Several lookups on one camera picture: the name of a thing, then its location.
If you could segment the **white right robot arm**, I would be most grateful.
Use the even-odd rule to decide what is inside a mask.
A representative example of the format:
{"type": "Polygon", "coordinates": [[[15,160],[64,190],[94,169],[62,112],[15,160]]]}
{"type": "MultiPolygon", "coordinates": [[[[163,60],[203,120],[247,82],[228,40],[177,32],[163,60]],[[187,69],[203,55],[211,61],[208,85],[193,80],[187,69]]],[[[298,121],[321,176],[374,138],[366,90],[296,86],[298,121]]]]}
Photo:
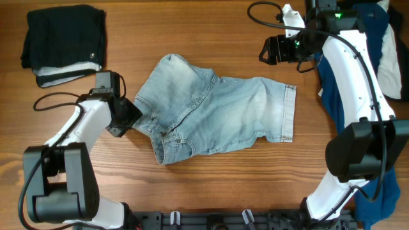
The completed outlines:
{"type": "Polygon", "coordinates": [[[342,101],[344,130],[327,144],[328,171],[300,213],[307,227],[320,226],[337,219],[369,181],[383,182],[408,141],[408,121],[397,119],[383,96],[358,11],[343,10],[336,1],[309,1],[304,16],[286,5],[276,19],[285,34],[266,40],[260,61],[302,63],[320,52],[342,101]]]}

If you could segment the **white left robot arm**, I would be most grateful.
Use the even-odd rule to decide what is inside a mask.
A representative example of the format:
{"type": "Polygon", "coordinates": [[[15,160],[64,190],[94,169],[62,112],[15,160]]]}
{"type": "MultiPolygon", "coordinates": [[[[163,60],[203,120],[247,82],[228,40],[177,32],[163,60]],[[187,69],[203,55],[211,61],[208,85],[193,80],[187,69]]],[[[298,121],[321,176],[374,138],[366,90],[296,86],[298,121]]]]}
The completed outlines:
{"type": "Polygon", "coordinates": [[[58,229],[141,229],[126,203],[99,193],[89,157],[104,130],[122,137],[142,117],[126,98],[124,78],[112,71],[96,73],[95,87],[77,96],[75,111],[45,144],[23,154],[24,185],[18,214],[21,224],[56,224],[58,229]]]}

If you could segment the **light blue denim shorts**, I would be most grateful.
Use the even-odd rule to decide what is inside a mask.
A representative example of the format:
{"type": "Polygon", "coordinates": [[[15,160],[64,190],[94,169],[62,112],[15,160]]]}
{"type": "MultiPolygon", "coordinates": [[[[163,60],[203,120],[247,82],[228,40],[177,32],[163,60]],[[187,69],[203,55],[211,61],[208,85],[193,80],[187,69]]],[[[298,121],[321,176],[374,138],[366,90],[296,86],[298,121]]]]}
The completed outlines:
{"type": "Polygon", "coordinates": [[[219,77],[178,54],[164,56],[135,97],[133,128],[157,162],[250,148],[259,137],[292,142],[296,87],[264,77],[219,77]]]}

